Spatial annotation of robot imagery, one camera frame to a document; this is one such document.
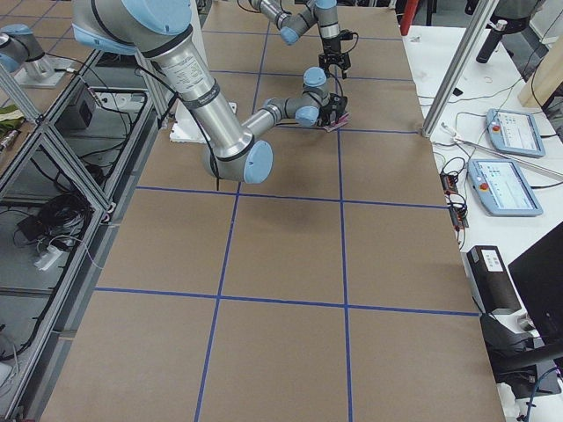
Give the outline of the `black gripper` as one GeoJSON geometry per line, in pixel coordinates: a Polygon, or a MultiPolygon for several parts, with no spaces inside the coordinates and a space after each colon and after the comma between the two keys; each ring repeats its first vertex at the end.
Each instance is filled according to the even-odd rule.
{"type": "Polygon", "coordinates": [[[340,69],[342,78],[347,78],[347,72],[351,67],[349,52],[342,51],[341,43],[343,40],[351,40],[351,37],[334,37],[331,39],[322,38],[323,53],[318,56],[318,66],[326,73],[329,73],[331,66],[340,69]]]}
{"type": "Polygon", "coordinates": [[[348,113],[347,96],[331,93],[327,104],[319,109],[317,126],[323,127],[335,122],[344,113],[348,113]]]}

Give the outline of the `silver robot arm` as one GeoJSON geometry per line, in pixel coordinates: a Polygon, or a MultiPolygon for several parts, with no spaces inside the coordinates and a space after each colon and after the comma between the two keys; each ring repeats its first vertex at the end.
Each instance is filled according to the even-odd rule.
{"type": "Polygon", "coordinates": [[[296,14],[285,11],[280,1],[251,0],[250,7],[263,14],[275,24],[286,45],[292,46],[313,26],[318,28],[323,51],[318,55],[318,66],[328,72],[338,67],[342,78],[347,78],[351,67],[349,52],[342,50],[342,42],[358,38],[358,33],[340,27],[336,1],[306,1],[303,9],[296,14]]]}
{"type": "Polygon", "coordinates": [[[330,67],[351,65],[341,42],[353,33],[340,28],[334,1],[309,1],[296,15],[278,1],[252,1],[288,45],[318,27],[323,52],[319,65],[303,74],[303,89],[294,98],[271,98],[241,122],[193,43],[192,8],[188,1],[75,1],[73,31],[78,42],[100,51],[141,54],[164,73],[183,106],[204,135],[207,171],[216,179],[246,184],[263,182],[272,170],[274,153],[261,136],[283,120],[328,130],[343,123],[347,98],[329,90],[330,67]]]}

